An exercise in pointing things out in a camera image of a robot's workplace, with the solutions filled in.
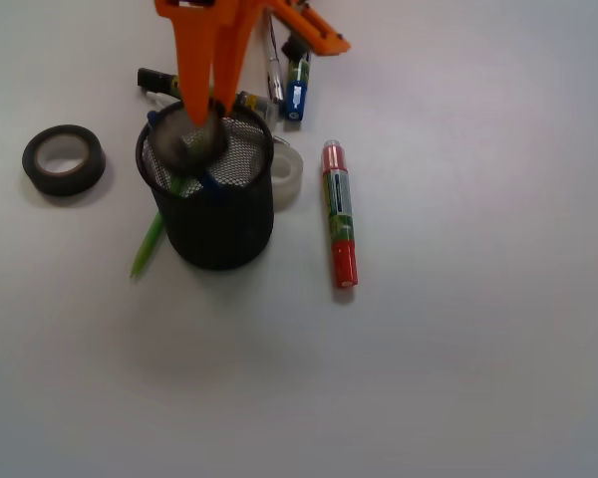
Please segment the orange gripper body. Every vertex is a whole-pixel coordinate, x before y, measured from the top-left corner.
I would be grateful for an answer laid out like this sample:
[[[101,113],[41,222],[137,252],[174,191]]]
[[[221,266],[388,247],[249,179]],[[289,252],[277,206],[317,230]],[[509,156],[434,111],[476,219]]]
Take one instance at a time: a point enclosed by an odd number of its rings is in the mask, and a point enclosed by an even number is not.
[[[351,45],[304,1],[189,1],[176,5],[176,46],[241,52],[268,10],[319,56],[337,56]]]

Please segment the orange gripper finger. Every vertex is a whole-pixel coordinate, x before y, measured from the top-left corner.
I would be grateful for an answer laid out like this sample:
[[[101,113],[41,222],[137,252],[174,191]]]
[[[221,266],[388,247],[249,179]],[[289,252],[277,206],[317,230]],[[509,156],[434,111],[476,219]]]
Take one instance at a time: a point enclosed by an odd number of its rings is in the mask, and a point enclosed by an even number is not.
[[[180,97],[195,125],[208,116],[213,10],[184,1],[155,1],[157,13],[170,21],[174,33]]]
[[[218,1],[213,75],[214,98],[232,110],[251,32],[263,9],[261,1]]]

